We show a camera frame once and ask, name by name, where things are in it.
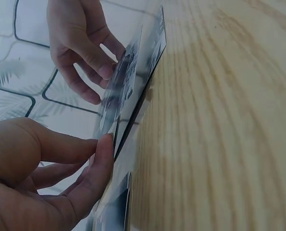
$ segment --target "light wooden surface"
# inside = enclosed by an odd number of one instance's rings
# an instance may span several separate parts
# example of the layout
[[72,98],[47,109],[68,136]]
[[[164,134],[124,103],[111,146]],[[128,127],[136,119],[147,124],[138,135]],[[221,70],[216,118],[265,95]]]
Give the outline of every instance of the light wooden surface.
[[130,230],[286,230],[286,0],[164,0],[164,11]]

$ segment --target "tiled floor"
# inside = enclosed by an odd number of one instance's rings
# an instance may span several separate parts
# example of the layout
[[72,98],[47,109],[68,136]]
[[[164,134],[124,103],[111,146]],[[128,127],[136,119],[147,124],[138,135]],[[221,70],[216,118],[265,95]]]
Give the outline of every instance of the tiled floor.
[[[28,116],[57,132],[92,138],[98,108],[74,94],[55,69],[48,48],[46,4],[39,0],[0,0],[0,120]],[[123,7],[118,1],[102,4],[109,28],[126,46],[142,17],[144,1],[141,7]],[[86,83],[103,94],[78,71]],[[79,173],[39,192],[59,194]],[[84,230],[85,225],[83,220],[74,230]]]

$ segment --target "hand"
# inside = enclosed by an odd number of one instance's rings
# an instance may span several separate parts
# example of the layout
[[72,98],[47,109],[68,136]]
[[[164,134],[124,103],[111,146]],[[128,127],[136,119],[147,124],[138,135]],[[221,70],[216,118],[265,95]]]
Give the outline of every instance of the hand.
[[77,63],[92,82],[105,88],[116,64],[100,44],[117,60],[124,52],[106,25],[99,0],[49,0],[47,20],[56,67],[72,90],[88,102],[100,103],[99,95],[84,83],[73,66]]
[[[94,153],[93,164],[61,195],[37,193],[72,175]],[[38,167],[40,161],[58,164]],[[81,140],[27,118],[1,121],[0,230],[71,230],[100,199],[112,169],[111,135]]]

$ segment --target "printed card artwork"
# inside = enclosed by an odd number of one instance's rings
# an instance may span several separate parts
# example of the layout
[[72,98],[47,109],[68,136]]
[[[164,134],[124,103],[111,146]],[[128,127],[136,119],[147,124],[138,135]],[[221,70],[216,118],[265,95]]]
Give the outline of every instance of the printed card artwork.
[[129,201],[128,173],[120,183],[95,223],[96,231],[125,231]]
[[98,112],[97,125],[99,124],[99,126],[96,126],[94,134],[96,139],[110,130],[114,121],[117,120],[125,100],[133,92],[141,32],[142,28],[135,34],[131,43],[127,46],[104,92],[104,99]]

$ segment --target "card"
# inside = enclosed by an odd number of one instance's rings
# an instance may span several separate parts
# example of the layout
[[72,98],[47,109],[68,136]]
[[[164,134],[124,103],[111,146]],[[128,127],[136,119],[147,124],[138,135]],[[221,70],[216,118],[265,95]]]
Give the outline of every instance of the card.
[[97,231],[125,231],[128,216],[130,172],[125,176],[109,202],[96,219]]
[[146,85],[167,44],[162,7],[160,7],[157,14],[154,16],[147,31],[149,31],[147,37],[141,41],[142,48],[139,53],[140,57],[137,63],[137,76],[134,83],[135,92],[127,99],[127,101],[125,101],[123,110],[120,111],[115,159],[118,157],[118,154],[131,130],[132,124],[140,109],[140,98],[142,97],[146,89]]
[[136,65],[139,54],[142,28],[138,30],[118,62],[113,77],[104,92],[96,119],[94,138],[99,139],[108,133],[119,117],[125,101],[133,93]]

